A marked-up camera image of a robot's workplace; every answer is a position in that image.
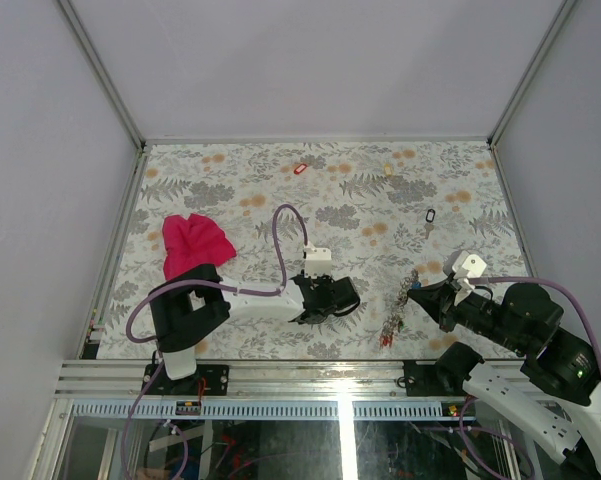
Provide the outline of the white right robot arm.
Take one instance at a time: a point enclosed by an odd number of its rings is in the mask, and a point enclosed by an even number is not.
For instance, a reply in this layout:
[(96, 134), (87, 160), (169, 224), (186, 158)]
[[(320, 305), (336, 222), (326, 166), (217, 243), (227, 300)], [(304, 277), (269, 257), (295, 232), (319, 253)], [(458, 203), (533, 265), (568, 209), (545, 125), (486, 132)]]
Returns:
[(573, 295), (555, 282), (505, 277), (501, 302), (482, 296), (498, 278), (477, 278), (463, 290), (453, 277), (411, 288), (407, 297), (445, 332), (462, 326), (522, 358), (521, 373), (567, 414), (561, 419), (505, 381), (470, 346), (456, 342), (436, 361), (438, 387), (488, 404), (527, 433), (558, 465), (601, 479), (601, 352), (593, 335), (581, 339), (561, 327), (560, 292), (578, 315)]

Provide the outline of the large metal keyring with keys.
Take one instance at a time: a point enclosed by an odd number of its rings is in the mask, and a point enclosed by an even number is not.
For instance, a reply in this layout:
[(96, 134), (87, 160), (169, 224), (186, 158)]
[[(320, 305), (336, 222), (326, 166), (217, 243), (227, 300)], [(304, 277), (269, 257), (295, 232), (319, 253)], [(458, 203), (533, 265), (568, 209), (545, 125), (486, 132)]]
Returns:
[(381, 348), (390, 348), (394, 339), (404, 327), (404, 310), (409, 301), (409, 291), (418, 289), (421, 286), (420, 274), (417, 269), (412, 269), (411, 272), (404, 277), (398, 289), (395, 299), (390, 303), (388, 317), (383, 322), (380, 331), (379, 343)]

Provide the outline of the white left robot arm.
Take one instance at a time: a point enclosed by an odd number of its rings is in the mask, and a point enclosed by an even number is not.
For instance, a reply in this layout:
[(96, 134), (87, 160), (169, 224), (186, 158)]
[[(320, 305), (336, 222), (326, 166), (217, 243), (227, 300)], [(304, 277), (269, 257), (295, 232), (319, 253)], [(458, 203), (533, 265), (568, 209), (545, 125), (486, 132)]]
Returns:
[(164, 382), (177, 394), (199, 381), (196, 345), (228, 320), (264, 319), (300, 325), (346, 316), (361, 303), (353, 281), (328, 275), (292, 277), (284, 288), (222, 279), (204, 264), (153, 289), (148, 304), (164, 363)]

